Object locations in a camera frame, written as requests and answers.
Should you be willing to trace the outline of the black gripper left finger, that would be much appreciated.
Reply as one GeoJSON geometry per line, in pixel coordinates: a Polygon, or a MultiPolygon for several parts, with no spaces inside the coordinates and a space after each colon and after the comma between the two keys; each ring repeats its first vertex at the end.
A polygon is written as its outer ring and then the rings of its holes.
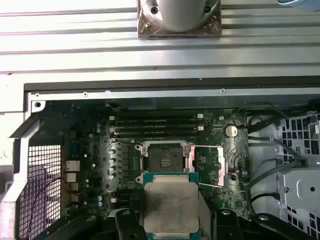
{"type": "Polygon", "coordinates": [[[46,237],[47,240],[146,240],[147,234],[131,209],[116,209],[106,220],[81,215],[46,237]]]}

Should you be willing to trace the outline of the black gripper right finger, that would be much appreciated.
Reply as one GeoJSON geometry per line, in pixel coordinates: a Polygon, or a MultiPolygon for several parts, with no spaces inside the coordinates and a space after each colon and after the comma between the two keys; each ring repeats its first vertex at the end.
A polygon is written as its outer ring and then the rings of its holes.
{"type": "Polygon", "coordinates": [[[268,213],[246,220],[220,209],[211,220],[212,240],[313,240],[314,237],[268,213]]]}

